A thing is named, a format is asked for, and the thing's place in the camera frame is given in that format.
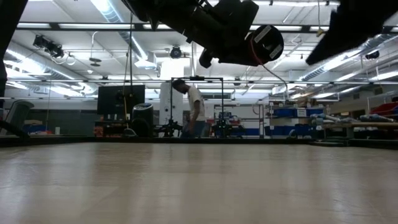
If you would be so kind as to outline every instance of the wooden floor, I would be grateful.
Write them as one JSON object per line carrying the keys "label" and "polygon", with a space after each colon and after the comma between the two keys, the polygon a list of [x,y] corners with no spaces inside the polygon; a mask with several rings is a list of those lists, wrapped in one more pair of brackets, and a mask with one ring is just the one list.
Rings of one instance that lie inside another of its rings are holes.
{"label": "wooden floor", "polygon": [[0,149],[0,223],[396,224],[398,151],[102,143]]}

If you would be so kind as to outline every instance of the chair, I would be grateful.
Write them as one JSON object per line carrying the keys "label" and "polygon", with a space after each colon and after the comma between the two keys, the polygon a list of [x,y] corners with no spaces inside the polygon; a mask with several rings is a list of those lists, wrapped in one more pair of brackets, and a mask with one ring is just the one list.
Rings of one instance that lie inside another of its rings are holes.
{"label": "chair", "polygon": [[17,100],[13,102],[7,114],[7,118],[0,122],[0,135],[15,134],[18,137],[29,137],[28,134],[22,131],[22,128],[29,110],[33,107],[33,103],[26,100]]}

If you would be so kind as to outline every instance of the person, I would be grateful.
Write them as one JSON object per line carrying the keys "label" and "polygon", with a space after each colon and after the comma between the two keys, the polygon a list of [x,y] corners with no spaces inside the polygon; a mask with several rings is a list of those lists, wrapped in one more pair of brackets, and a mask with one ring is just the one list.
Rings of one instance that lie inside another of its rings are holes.
{"label": "person", "polygon": [[205,102],[200,91],[182,79],[174,80],[172,86],[182,94],[188,93],[190,116],[187,125],[183,127],[181,138],[200,137],[206,126]]}

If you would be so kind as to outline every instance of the monitor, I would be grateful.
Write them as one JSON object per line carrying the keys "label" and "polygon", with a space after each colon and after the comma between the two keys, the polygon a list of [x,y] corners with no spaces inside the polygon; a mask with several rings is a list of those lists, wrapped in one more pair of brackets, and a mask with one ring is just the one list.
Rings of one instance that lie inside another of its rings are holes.
{"label": "monitor", "polygon": [[[145,85],[124,87],[127,114],[134,106],[145,103]],[[124,114],[123,86],[101,86],[98,88],[97,114]]]}

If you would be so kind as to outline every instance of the white t-shirt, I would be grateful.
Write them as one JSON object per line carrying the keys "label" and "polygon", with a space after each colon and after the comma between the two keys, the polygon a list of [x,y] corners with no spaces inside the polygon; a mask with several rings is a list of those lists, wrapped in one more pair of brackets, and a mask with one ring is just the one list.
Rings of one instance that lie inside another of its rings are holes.
{"label": "white t-shirt", "polygon": [[192,119],[193,114],[195,113],[195,102],[200,101],[200,112],[198,115],[197,121],[206,121],[205,117],[205,102],[203,101],[203,98],[201,97],[200,91],[195,88],[194,86],[191,86],[188,90],[188,101],[189,101],[189,107],[191,108],[191,116],[190,119]]}

